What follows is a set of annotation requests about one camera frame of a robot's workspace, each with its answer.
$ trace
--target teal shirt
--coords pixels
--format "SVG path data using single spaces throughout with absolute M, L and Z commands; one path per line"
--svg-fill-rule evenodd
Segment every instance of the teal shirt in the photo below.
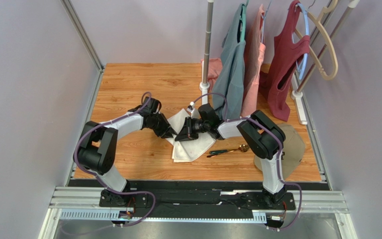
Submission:
M 240 117 L 243 104 L 245 41 L 239 41 L 240 35 L 245 33 L 245 26 L 241 26 L 240 23 L 243 6 L 243 3 L 239 5 L 229 31 L 223 40 L 223 51 L 220 55 L 222 71 L 212 90 L 212 92 L 223 94 L 226 97 L 228 101 L 226 118 L 229 120 Z M 220 118 L 222 118 L 223 111 L 225 110 L 225 103 L 223 101 L 221 96 L 213 95 L 213 108 Z

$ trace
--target gold spoon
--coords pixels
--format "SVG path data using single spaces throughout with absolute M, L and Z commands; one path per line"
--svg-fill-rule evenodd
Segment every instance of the gold spoon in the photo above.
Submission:
M 250 149 L 250 147 L 247 144 L 241 144 L 238 148 L 235 148 L 235 149 L 222 149 L 222 150 L 210 151 L 209 152 L 210 155 L 208 155 L 207 157 L 212 158 L 212 157 L 218 156 L 220 154 L 230 153 L 230 152 L 234 152 L 237 150 L 240 150 L 241 152 L 244 153 L 244 152 L 247 152 L 249 149 Z

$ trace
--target red tank top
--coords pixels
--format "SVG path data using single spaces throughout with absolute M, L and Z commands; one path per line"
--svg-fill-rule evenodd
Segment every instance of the red tank top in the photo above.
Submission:
M 295 0 L 289 6 L 284 28 L 274 38 L 275 55 L 269 73 L 261 73 L 259 81 L 259 92 L 268 101 L 272 114 L 284 121 L 288 121 L 290 112 L 286 99 L 296 69 L 295 62 L 300 63 L 303 55 L 309 53 L 309 36 L 304 36 L 296 44 L 291 39 L 300 15 L 300 8 L 295 8 L 297 3 L 300 1 Z

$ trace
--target garment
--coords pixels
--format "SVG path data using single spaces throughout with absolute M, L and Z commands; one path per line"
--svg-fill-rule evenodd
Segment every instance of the garment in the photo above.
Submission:
M 263 10 L 262 4 L 247 35 L 244 50 L 245 74 L 241 116 L 249 116 L 256 111 L 260 67 L 265 58 L 266 50 L 266 46 L 261 42 L 261 29 L 263 26 L 262 15 L 264 13 L 265 11 Z
M 245 41 L 240 41 L 240 35 L 245 33 L 240 17 L 245 18 L 244 4 L 240 4 L 229 27 L 228 34 L 223 40 L 223 50 L 220 54 L 222 71 L 213 86 L 212 92 L 226 96 L 228 101 L 227 119 L 240 117 L 244 93 L 244 48 Z M 223 97 L 213 95 L 213 108 L 217 115 L 223 118 L 225 104 Z
M 216 80 L 219 77 L 221 71 L 222 61 L 220 60 L 220 58 L 210 58 L 207 73 L 207 81 L 210 83 L 210 91 L 213 90 L 214 83 L 216 83 Z
M 274 38 L 275 55 L 269 73 L 267 75 L 261 73 L 259 79 L 259 91 L 267 99 L 269 109 L 275 117 L 284 121 L 288 121 L 290 112 L 286 99 L 292 74 L 296 69 L 295 62 L 300 63 L 303 55 L 309 53 L 309 36 L 304 36 L 296 44 L 291 39 L 300 15 L 300 8 L 294 11 L 297 3 L 300 2 L 295 0 L 289 6 L 284 28 Z

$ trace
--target white cloth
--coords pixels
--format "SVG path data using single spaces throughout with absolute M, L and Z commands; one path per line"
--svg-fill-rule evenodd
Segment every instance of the white cloth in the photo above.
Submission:
M 179 133 L 184 126 L 185 118 L 190 115 L 182 109 L 176 115 L 170 117 L 168 122 L 176 133 Z M 208 133 L 199 133 L 197 140 L 175 142 L 175 137 L 166 140 L 173 145 L 172 159 L 174 162 L 193 162 L 202 156 L 214 143 L 216 139 Z

